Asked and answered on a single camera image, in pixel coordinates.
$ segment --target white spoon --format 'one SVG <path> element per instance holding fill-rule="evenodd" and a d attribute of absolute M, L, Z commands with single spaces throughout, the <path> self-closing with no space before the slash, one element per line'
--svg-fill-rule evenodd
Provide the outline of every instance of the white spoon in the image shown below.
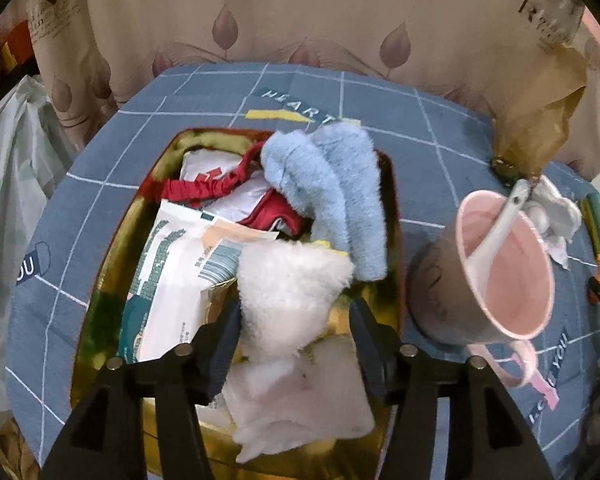
<path fill-rule="evenodd" d="M 529 191 L 528 180 L 522 178 L 516 182 L 509 198 L 500 210 L 495 224 L 466 260 L 467 275 L 482 298 L 487 295 L 487 284 L 489 283 L 493 259 L 500 251 L 505 238 L 509 235 L 516 218 L 518 218 L 518 213 L 529 196 Z"/>

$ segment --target blue tablecloth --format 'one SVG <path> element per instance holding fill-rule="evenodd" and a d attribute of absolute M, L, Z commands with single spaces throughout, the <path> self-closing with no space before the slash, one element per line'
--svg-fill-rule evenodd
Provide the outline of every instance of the blue tablecloth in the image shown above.
<path fill-rule="evenodd" d="M 6 381 L 13 413 L 41 463 L 69 416 L 74 354 L 91 287 L 138 185 L 184 128 L 304 129 L 303 123 L 245 117 L 251 109 L 282 108 L 275 97 L 285 93 L 300 100 L 302 108 L 320 110 L 316 117 L 331 114 L 362 121 L 375 146 L 391 156 L 408 259 L 440 234 L 468 193 L 476 189 L 506 193 L 488 168 L 492 136 L 488 119 L 414 88 L 292 65 L 209 64 L 164 72 L 129 101 L 75 161 L 31 242 L 31 251 L 40 242 L 48 244 L 50 258 L 42 251 L 42 273 L 16 288 Z M 315 127 L 311 123 L 306 129 Z M 592 190 L 564 165 L 551 163 L 546 174 L 569 198 L 580 199 Z M 570 474 L 569 454 L 579 438 L 600 358 L 600 309 L 586 301 L 594 257 L 584 226 L 568 251 L 570 271 L 554 264 L 551 323 L 534 341 L 545 374 L 561 331 L 566 328 L 569 335 L 558 380 L 560 403 L 553 412 L 544 410 L 534 426 L 557 478 Z M 459 349 L 434 346 L 411 323 L 408 326 L 405 340 L 433 355 L 464 360 Z M 494 348 L 494 354 L 506 367 L 515 366 L 504 348 Z M 540 398 L 530 386 L 511 394 L 523 415 Z M 446 427 L 448 406 L 442 403 L 440 434 Z M 441 438 L 432 478 L 443 477 L 445 446 Z"/>

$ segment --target metal screw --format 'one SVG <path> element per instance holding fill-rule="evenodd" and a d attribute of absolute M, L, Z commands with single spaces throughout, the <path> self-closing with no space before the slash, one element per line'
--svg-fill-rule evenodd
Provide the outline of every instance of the metal screw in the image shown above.
<path fill-rule="evenodd" d="M 115 356 L 107 361 L 107 368 L 109 370 L 117 370 L 120 368 L 125 362 L 122 360 L 122 357 Z"/>
<path fill-rule="evenodd" d="M 400 347 L 400 353 L 405 357 L 416 357 L 416 355 L 418 355 L 418 347 L 412 344 L 402 345 Z"/>
<path fill-rule="evenodd" d="M 487 367 L 487 361 L 485 361 L 484 357 L 479 355 L 472 355 L 469 357 L 469 364 L 477 370 L 483 370 Z"/>
<path fill-rule="evenodd" d="M 176 348 L 173 349 L 175 354 L 179 357 L 186 357 L 193 352 L 193 346 L 189 343 L 180 343 Z"/>

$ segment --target blue towel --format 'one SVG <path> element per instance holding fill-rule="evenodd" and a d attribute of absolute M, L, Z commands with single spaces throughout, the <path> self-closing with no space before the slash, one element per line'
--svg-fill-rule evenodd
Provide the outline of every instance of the blue towel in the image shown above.
<path fill-rule="evenodd" d="M 364 282 L 386 276 L 386 229 L 378 156 L 368 133 L 351 123 L 318 128 L 310 139 L 336 174 L 344 194 L 351 261 Z"/>
<path fill-rule="evenodd" d="M 262 147 L 264 177 L 302 216 L 315 218 L 311 240 L 349 252 L 345 200 L 338 178 L 301 130 L 276 132 Z"/>

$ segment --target pink mug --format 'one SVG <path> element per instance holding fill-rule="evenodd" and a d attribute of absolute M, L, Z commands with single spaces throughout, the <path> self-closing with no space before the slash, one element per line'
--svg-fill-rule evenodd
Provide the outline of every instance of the pink mug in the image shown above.
<path fill-rule="evenodd" d="M 508 388 L 527 384 L 538 368 L 531 339 L 549 323 L 554 306 L 554 274 L 538 232 L 519 213 L 496 255 L 486 297 L 466 272 L 467 256 L 483 240 L 506 198 L 488 190 L 465 197 L 456 217 L 414 270 L 409 308 L 426 335 L 441 343 L 466 346 L 484 357 Z M 486 345 L 503 343 L 522 362 L 516 377 L 495 361 Z"/>

